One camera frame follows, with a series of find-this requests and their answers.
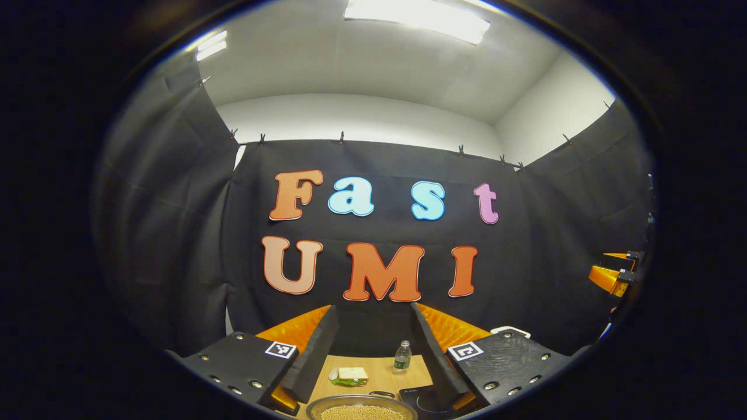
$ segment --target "orange letter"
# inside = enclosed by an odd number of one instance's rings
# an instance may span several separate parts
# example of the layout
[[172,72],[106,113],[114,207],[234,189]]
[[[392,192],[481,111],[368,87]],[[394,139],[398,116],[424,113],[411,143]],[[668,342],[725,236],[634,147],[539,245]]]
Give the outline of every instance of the orange letter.
[[296,198],[300,198],[304,206],[311,201],[311,184],[303,182],[299,186],[298,182],[305,179],[319,185],[324,181],[324,175],[315,169],[278,173],[275,179],[278,182],[278,198],[275,201],[275,208],[270,211],[270,220],[293,220],[303,214],[303,211],[296,207]]
[[342,294],[348,300],[368,300],[366,280],[377,300],[386,296],[391,284],[394,291],[389,299],[394,302],[414,302],[420,299],[418,291],[418,269],[425,250],[415,245],[401,247],[388,267],[384,267],[376,247],[372,244],[355,243],[347,246],[347,253],[353,257],[353,272],[350,275],[350,289]]
[[475,247],[456,247],[451,250],[451,255],[456,260],[454,268],[454,285],[449,290],[449,296],[468,296],[474,292],[472,285],[472,261],[477,255]]
[[264,278],[274,288],[290,294],[304,294],[314,287],[317,275],[317,254],[322,244],[314,241],[298,241],[296,248],[301,251],[301,275],[298,280],[288,280],[282,274],[282,257],[291,246],[288,239],[277,236],[262,238],[264,245]]

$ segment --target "bowl of beans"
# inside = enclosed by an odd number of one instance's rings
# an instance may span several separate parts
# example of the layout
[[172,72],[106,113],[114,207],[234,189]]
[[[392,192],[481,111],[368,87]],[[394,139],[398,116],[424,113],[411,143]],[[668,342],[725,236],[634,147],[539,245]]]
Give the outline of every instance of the bowl of beans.
[[311,420],[417,420],[409,405],[372,395],[337,395],[312,401],[306,407]]

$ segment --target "ceiling light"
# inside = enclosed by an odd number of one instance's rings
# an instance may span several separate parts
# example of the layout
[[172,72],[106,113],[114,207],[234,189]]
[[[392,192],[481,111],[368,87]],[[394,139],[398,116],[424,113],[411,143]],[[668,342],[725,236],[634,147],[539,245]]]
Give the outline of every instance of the ceiling light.
[[226,49],[226,41],[220,41],[217,44],[213,44],[209,46],[208,48],[205,48],[203,50],[199,50],[199,47],[197,47],[197,60],[202,61],[205,60],[207,57],[210,57],[211,55],[215,54],[216,52]]
[[206,49],[212,47],[213,45],[225,39],[226,39],[226,31],[220,32],[218,35],[215,35],[214,37],[210,37],[205,42],[200,43],[197,46],[197,51],[205,51]]
[[429,29],[477,45],[490,22],[433,0],[349,0],[345,19],[383,20]]

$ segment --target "water bottle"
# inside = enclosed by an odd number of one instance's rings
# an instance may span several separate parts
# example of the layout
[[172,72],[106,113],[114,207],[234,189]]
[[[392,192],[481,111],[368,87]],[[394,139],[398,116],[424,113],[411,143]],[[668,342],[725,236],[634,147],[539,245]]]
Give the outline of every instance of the water bottle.
[[405,374],[407,372],[406,369],[410,366],[411,358],[412,350],[410,350],[410,342],[404,340],[394,354],[394,374]]

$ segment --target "bread slice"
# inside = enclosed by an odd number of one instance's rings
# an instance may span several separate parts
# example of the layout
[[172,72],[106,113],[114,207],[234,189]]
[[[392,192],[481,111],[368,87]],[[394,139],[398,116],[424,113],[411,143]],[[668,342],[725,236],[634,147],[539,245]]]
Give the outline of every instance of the bread slice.
[[338,378],[342,380],[367,380],[368,374],[363,368],[339,368]]

